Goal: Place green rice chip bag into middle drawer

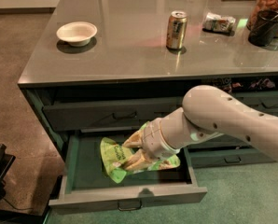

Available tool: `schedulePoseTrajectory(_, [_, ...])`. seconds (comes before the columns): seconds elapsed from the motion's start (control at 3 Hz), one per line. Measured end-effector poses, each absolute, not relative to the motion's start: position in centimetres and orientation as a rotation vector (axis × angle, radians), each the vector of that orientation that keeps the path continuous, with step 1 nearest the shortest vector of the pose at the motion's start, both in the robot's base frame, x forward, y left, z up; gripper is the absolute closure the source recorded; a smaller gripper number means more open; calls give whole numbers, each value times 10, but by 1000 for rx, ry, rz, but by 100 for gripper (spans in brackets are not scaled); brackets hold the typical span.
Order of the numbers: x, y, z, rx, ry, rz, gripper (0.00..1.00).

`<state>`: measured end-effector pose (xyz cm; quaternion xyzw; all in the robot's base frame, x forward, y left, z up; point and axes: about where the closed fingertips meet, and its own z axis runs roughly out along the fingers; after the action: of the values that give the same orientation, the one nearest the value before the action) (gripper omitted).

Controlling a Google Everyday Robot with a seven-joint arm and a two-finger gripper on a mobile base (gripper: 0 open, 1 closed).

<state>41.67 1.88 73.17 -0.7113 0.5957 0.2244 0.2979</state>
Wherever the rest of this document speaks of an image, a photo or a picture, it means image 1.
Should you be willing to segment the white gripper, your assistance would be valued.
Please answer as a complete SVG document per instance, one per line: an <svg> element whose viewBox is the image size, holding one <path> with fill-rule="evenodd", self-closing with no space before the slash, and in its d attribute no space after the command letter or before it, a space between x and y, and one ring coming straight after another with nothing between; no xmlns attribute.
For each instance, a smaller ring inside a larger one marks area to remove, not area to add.
<svg viewBox="0 0 278 224"><path fill-rule="evenodd" d="M133 133L124 143L124 147L142 146L123 164L126 171L144 170L156 160L167 160L179 153L180 149L170 147L165 141L160 128L160 118L150 121L141 131Z"/></svg>

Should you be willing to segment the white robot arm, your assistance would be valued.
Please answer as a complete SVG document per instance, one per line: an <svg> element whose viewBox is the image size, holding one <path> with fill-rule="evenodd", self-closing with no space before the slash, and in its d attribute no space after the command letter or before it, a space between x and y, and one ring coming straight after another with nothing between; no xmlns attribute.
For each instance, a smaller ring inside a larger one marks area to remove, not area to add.
<svg viewBox="0 0 278 224"><path fill-rule="evenodd" d="M169 159L183 147L222 134L235 137L278 162L278 117L244 105L219 88L200 85L186 93L180 108L150 121L123 143L137 149L123 168L148 168L156 161Z"/></svg>

